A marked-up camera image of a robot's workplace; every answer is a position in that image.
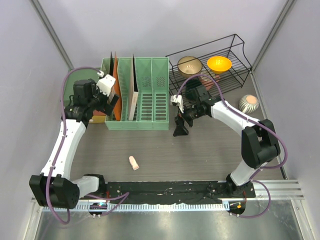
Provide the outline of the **orange folder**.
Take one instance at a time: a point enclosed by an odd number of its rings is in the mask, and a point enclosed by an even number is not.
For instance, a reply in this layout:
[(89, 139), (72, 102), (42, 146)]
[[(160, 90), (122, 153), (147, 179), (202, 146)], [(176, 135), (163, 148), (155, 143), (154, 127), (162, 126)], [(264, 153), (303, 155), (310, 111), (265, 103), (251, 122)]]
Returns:
[(113, 97), (116, 94), (118, 95), (119, 99), (115, 104), (112, 116), (108, 117), (108, 120), (120, 121), (122, 116), (122, 96), (118, 77), (118, 58), (117, 55), (113, 57), (112, 52), (110, 53), (109, 74), (115, 78), (115, 84), (112, 87), (110, 97)]

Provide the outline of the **white folder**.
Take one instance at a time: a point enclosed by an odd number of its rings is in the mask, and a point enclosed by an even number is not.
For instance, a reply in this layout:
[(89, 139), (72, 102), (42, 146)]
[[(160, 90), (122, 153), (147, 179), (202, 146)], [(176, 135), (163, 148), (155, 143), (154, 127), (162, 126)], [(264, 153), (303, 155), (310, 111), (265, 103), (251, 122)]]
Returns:
[(135, 56), (131, 58), (130, 65), (130, 87), (129, 87), (129, 97), (128, 97), (128, 120), (133, 121), (135, 115), (135, 109), (137, 106), (139, 91), (136, 78), (136, 68), (135, 68)]

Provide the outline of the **green file organizer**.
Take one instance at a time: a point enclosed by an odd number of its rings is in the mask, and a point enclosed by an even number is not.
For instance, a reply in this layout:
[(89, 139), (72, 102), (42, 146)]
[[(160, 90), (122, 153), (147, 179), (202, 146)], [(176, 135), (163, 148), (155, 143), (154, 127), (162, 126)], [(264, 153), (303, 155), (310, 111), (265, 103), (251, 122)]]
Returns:
[[(117, 70), (122, 107), (121, 120), (107, 116), (110, 131), (167, 131), (169, 129), (169, 59), (167, 57), (119, 57)], [(129, 120), (132, 72), (136, 80), (137, 102)]]

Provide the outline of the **drawer box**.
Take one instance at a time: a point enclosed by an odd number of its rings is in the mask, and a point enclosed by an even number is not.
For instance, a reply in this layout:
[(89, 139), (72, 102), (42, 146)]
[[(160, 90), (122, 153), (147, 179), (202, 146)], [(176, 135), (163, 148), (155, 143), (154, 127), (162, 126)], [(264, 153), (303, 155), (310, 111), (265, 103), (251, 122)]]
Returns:
[(65, 118), (82, 122), (85, 126), (94, 116), (99, 76), (91, 69), (72, 71), (65, 81), (62, 105)]

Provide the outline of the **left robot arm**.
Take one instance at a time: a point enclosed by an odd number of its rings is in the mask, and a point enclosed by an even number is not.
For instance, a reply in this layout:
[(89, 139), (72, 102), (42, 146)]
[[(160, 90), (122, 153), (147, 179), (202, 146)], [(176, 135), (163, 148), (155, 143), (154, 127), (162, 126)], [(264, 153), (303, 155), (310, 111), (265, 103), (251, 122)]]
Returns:
[(100, 174), (89, 173), (71, 181), (70, 173), (79, 142), (84, 135), (94, 111), (110, 115), (119, 99), (112, 94), (116, 80), (111, 75), (95, 82), (93, 79), (77, 80), (73, 94), (64, 108), (65, 117), (59, 135), (45, 167), (39, 175), (32, 175), (29, 186), (42, 207), (74, 209), (80, 198), (90, 194), (100, 200), (107, 192), (105, 179)]

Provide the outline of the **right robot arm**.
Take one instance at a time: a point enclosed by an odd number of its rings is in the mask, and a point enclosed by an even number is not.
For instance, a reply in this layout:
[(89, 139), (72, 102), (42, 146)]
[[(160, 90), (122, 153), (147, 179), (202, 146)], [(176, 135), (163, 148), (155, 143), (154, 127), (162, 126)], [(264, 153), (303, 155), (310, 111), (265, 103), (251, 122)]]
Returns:
[(243, 193), (252, 175), (267, 163), (280, 155), (278, 139), (274, 136), (274, 125), (268, 120), (249, 118), (229, 105), (219, 96), (211, 96), (203, 85), (190, 89), (188, 95), (192, 107), (183, 105), (181, 95), (173, 95), (170, 102), (179, 108), (174, 121), (176, 128), (173, 136), (186, 136), (185, 127), (193, 126), (193, 121), (202, 116), (209, 116), (221, 121), (241, 137), (242, 160), (237, 168), (226, 177), (224, 191), (233, 198)]

